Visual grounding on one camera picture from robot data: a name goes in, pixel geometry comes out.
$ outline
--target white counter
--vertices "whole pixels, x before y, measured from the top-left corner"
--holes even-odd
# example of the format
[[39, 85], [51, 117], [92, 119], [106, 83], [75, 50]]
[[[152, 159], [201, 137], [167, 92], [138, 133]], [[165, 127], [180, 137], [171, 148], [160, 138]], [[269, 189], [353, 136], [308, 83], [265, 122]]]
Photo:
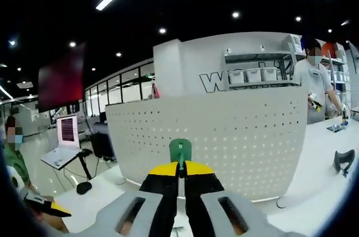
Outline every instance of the white counter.
[[[285, 197], [279, 200], [278, 209], [274, 201], [256, 203], [268, 215], [271, 224], [284, 231], [296, 231], [307, 236], [314, 236], [323, 223], [332, 215], [350, 185], [355, 163], [344, 178], [337, 175], [332, 167], [334, 153], [350, 149], [359, 151], [359, 122], [350, 121], [346, 130], [333, 133], [326, 128], [339, 124], [339, 119], [327, 120], [307, 126], [303, 151], [293, 181]], [[72, 217], [64, 222], [70, 232], [78, 233], [95, 222], [96, 214], [128, 190], [137, 190], [138, 186], [126, 183], [116, 185], [121, 177], [118, 166], [100, 174], [93, 180], [93, 188], [80, 196], [75, 189], [68, 191], [55, 200], [69, 209]], [[179, 236], [191, 236], [191, 230], [185, 214], [178, 210], [180, 224], [185, 228], [179, 230]]]

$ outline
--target green mount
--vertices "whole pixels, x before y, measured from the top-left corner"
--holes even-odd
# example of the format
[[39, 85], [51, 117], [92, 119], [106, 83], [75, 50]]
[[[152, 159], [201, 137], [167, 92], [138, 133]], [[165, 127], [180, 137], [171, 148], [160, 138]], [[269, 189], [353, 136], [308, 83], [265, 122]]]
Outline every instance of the green mount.
[[169, 143], [171, 162], [178, 161], [179, 169], [183, 170], [185, 160], [192, 160], [192, 144], [187, 139], [174, 139]]

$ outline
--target white perforated panel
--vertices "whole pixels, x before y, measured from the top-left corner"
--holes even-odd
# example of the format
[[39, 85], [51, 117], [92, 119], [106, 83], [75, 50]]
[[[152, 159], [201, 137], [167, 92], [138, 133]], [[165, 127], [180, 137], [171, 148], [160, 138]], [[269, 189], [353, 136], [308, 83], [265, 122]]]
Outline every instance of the white perforated panel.
[[170, 141], [186, 138], [192, 160], [211, 166], [226, 190], [259, 200], [284, 195], [292, 181], [306, 98], [290, 86], [109, 105], [106, 114], [124, 177], [142, 183], [170, 162]]

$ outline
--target green shirt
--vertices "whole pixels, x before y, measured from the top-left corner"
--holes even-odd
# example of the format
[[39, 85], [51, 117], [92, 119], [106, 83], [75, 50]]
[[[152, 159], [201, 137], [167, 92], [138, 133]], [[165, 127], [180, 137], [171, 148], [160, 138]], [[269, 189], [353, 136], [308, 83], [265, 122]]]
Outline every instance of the green shirt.
[[29, 172], [26, 168], [24, 158], [22, 157], [20, 151], [12, 150], [7, 143], [4, 144], [3, 151], [6, 165], [15, 168], [22, 181], [24, 181], [25, 185], [30, 184]]

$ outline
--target black ceiling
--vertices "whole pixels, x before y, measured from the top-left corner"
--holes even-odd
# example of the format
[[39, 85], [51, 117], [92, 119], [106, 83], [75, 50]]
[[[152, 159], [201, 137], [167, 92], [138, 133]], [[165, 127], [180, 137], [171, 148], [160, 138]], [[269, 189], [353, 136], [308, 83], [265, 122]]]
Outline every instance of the black ceiling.
[[[0, 84], [14, 97], [37, 94], [39, 67], [60, 58], [71, 40], [87, 42], [85, 87], [151, 58], [154, 45], [175, 38], [281, 31], [359, 42], [356, 0], [115, 0], [97, 11], [100, 1], [5, 0], [0, 62], [8, 67], [0, 68]], [[231, 16], [234, 10], [241, 12], [238, 20]], [[294, 20], [298, 15], [302, 22]], [[341, 26], [346, 19], [351, 22]], [[165, 35], [158, 33], [160, 27], [167, 28]], [[9, 48], [11, 39], [18, 42], [15, 48]], [[16, 83], [22, 81], [32, 81], [35, 87], [20, 90]]]

